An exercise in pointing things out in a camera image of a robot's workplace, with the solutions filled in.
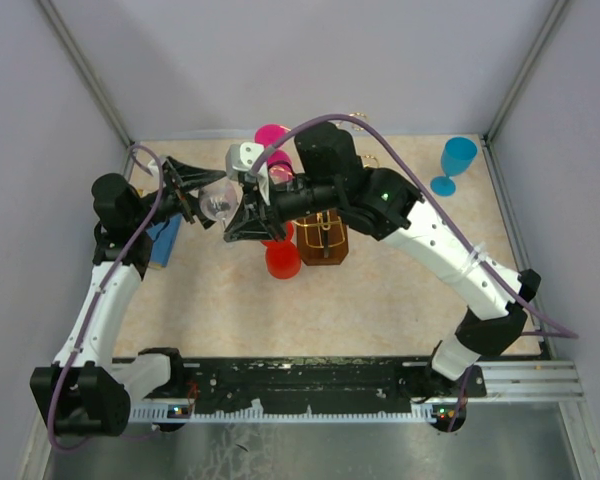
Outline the clear wine glass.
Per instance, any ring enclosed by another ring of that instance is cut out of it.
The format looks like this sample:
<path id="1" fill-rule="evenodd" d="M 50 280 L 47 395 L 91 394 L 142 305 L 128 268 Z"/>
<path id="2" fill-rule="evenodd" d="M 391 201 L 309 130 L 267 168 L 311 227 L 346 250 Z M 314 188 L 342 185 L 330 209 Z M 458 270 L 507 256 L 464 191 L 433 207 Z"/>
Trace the clear wine glass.
<path id="1" fill-rule="evenodd" d="M 198 194 L 199 205 L 204 216 L 214 220 L 220 231 L 221 245 L 231 250 L 233 245 L 224 240 L 224 231 L 238 208 L 238 195 L 231 181 L 223 178 L 203 187 Z"/>

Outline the magenta plastic wine glass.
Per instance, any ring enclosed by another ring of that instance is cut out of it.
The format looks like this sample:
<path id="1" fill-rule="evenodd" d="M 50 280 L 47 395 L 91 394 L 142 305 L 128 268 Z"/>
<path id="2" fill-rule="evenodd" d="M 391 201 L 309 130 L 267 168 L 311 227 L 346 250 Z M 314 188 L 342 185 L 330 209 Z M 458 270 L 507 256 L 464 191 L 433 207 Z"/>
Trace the magenta plastic wine glass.
<path id="1" fill-rule="evenodd" d="M 254 135 L 254 141 L 264 147 L 269 147 L 290 129 L 279 124 L 261 126 Z M 289 155 L 281 149 L 276 149 L 266 162 L 269 176 L 274 184 L 287 183 L 293 179 L 294 171 Z"/>

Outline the cyan plastic wine glass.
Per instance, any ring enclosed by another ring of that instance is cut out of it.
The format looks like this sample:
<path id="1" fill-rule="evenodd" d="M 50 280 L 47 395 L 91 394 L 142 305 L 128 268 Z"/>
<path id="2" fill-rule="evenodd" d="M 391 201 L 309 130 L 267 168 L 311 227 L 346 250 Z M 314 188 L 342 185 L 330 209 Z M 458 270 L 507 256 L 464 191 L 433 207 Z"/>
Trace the cyan plastic wine glass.
<path id="1" fill-rule="evenodd" d="M 442 197 L 449 197 L 456 192 L 454 178 L 465 173 L 477 156 L 477 145 L 466 137 L 449 139 L 441 154 L 443 174 L 430 182 L 431 191 Z"/>

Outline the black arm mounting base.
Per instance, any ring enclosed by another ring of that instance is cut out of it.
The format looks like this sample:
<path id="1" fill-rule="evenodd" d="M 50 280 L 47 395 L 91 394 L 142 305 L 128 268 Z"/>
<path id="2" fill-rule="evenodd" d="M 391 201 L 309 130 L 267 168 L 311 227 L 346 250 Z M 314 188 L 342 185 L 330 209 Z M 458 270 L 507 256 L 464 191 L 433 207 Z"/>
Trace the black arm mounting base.
<path id="1" fill-rule="evenodd" d="M 456 381 L 424 357 L 188 358 L 184 379 L 131 408 L 133 423 L 428 423 L 487 394 L 480 367 Z"/>

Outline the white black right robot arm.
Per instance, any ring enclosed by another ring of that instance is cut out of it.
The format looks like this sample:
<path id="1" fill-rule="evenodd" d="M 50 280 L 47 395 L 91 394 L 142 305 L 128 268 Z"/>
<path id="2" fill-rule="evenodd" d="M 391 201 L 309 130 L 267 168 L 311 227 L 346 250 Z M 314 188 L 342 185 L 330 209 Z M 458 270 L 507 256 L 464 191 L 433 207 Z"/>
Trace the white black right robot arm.
<path id="1" fill-rule="evenodd" d="M 525 309 L 541 282 L 537 272 L 512 270 L 472 245 L 431 196 L 402 174 L 364 166 L 352 135 L 334 123 L 309 127 L 295 135 L 294 144 L 303 171 L 283 184 L 274 184 L 267 166 L 256 164 L 272 147 L 244 142 L 229 148 L 227 176 L 243 195 L 225 241 L 280 241 L 288 222 L 334 209 L 350 229 L 418 261 L 467 305 L 426 372 L 428 387 L 441 396 L 453 393 L 480 358 L 502 354 L 522 336 Z"/>

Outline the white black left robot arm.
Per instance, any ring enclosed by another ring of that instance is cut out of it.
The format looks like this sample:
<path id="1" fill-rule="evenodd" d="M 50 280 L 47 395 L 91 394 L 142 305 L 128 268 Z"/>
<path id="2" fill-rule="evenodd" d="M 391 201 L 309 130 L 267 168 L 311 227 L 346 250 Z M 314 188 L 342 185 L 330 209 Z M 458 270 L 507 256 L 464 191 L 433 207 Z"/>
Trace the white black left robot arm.
<path id="1" fill-rule="evenodd" d="M 150 264 L 149 229 L 177 216 L 210 228 L 214 222 L 203 214 L 196 193 L 226 176 L 170 156 L 157 163 L 159 188 L 145 196 L 118 173 L 99 177 L 91 187 L 98 222 L 89 289 L 65 344 L 30 378 L 52 444 L 62 436 L 119 436 L 135 403 L 151 395 L 174 397 L 187 387 L 176 348 L 146 348 L 121 369 L 112 368 L 122 321 Z"/>

